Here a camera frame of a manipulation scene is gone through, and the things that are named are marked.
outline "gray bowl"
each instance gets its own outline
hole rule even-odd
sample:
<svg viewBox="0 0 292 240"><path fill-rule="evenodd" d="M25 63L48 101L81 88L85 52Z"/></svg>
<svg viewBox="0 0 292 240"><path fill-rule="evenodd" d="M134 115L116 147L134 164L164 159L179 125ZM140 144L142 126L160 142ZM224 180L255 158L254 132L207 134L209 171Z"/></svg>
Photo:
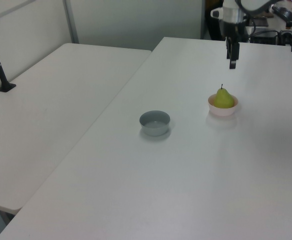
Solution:
<svg viewBox="0 0 292 240"><path fill-rule="evenodd" d="M160 136L169 129L170 116L163 111L148 111L140 116L142 131L149 136Z"/></svg>

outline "pink bowl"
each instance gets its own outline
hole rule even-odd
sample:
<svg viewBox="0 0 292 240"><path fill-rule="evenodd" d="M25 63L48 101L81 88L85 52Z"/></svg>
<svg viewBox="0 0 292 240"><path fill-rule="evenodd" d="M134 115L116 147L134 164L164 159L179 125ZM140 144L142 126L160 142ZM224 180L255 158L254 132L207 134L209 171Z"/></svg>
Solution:
<svg viewBox="0 0 292 240"><path fill-rule="evenodd" d="M208 98L208 105L209 105L210 112L212 114L215 114L215 115L221 116L221 117L232 115L235 112L236 108L237 108L238 99L233 95L231 95L231 96L234 99L234 106L230 107L230 108L219 108L219 107L215 107L214 106L214 99L216 97L216 94L211 95Z"/></svg>

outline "table surface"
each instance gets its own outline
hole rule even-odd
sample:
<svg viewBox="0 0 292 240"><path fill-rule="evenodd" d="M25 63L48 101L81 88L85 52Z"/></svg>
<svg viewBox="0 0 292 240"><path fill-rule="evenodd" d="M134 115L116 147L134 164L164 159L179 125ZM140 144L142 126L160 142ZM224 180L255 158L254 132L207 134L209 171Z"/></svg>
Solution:
<svg viewBox="0 0 292 240"><path fill-rule="evenodd" d="M292 53L164 38L0 240L292 239ZM221 84L239 100L209 113ZM170 131L141 132L162 110Z"/></svg>
<svg viewBox="0 0 292 240"><path fill-rule="evenodd" d="M68 43L0 92L0 210L25 205L149 54Z"/></svg>

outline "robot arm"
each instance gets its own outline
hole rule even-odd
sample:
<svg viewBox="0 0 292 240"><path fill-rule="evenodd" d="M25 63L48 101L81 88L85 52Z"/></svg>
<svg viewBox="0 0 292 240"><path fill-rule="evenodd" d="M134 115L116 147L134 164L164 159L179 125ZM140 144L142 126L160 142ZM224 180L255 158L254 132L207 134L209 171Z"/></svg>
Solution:
<svg viewBox="0 0 292 240"><path fill-rule="evenodd" d="M221 21L221 34L226 37L227 59L229 68L236 68L239 59L240 42L245 36L247 16L256 15L266 10L279 0L224 0L222 7L211 11L213 18Z"/></svg>

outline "wall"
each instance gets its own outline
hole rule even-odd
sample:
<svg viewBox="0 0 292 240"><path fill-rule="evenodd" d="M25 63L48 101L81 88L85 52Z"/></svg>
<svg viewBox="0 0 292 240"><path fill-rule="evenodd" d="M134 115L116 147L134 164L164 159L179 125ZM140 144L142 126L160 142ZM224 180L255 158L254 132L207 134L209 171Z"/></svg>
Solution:
<svg viewBox="0 0 292 240"><path fill-rule="evenodd" d="M163 37L201 37L202 0L66 0L78 42L153 50Z"/></svg>
<svg viewBox="0 0 292 240"><path fill-rule="evenodd" d="M63 0L36 0L0 18L0 61L8 81L70 42Z"/></svg>

